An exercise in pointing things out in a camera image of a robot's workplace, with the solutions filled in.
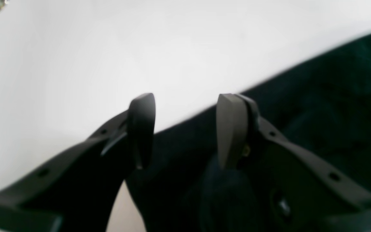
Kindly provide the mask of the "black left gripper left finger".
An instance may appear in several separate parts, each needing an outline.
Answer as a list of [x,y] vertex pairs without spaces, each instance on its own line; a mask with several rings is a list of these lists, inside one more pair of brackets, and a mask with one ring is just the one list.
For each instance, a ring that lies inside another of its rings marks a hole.
[[142,94],[85,141],[2,189],[0,230],[106,231],[124,179],[150,163],[155,120],[154,95]]

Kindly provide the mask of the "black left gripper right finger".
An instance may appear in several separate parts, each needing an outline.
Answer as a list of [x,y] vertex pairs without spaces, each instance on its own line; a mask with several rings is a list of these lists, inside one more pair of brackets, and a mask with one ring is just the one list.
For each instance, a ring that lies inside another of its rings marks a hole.
[[256,102],[220,94],[218,161],[249,179],[273,232],[371,232],[371,192],[262,118]]

